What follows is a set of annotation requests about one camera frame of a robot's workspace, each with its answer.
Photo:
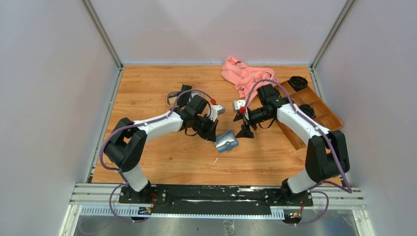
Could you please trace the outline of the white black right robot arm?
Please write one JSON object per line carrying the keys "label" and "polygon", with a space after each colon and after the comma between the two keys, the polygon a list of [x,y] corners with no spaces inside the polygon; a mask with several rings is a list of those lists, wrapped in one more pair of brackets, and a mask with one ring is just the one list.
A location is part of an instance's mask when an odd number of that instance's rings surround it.
{"label": "white black right robot arm", "polygon": [[261,107],[251,110],[246,100],[235,100],[235,121],[242,120],[236,138],[253,138],[253,130],[261,122],[277,120],[292,130],[306,145],[304,169],[285,179],[281,185],[279,199],[294,205],[300,196],[318,184],[336,177],[345,177],[350,170],[346,137],[340,130],[331,131],[308,117],[283,89],[285,96],[271,84],[258,88]]}

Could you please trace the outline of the black credit card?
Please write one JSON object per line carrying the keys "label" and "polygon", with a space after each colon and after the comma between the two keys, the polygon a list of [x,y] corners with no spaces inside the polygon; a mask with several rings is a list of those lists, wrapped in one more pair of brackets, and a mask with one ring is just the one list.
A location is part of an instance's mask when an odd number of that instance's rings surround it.
{"label": "black credit card", "polygon": [[190,91],[191,89],[192,89],[192,86],[190,85],[186,85],[186,84],[182,85],[181,91],[178,95],[178,100],[177,100],[177,105],[179,107],[184,107],[187,105],[191,96],[191,91]]}

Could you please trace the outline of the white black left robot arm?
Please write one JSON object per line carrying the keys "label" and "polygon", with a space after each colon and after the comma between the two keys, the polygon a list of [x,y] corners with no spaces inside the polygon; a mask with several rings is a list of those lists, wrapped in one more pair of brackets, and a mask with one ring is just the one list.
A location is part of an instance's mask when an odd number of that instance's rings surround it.
{"label": "white black left robot arm", "polygon": [[147,142],[160,136],[192,129],[204,140],[216,142],[218,116],[225,108],[215,100],[207,101],[199,95],[177,98],[170,111],[154,118],[132,121],[121,119],[103,143],[100,155],[106,155],[132,191],[132,197],[145,203],[151,196],[151,183],[140,167],[140,159]]}

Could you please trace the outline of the teal leather card holder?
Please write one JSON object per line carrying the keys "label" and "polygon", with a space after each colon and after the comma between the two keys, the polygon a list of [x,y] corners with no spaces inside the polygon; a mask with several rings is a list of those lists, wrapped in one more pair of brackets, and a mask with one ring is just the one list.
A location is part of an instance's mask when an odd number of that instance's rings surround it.
{"label": "teal leather card holder", "polygon": [[232,130],[228,130],[216,136],[215,147],[219,153],[231,151],[239,142]]}

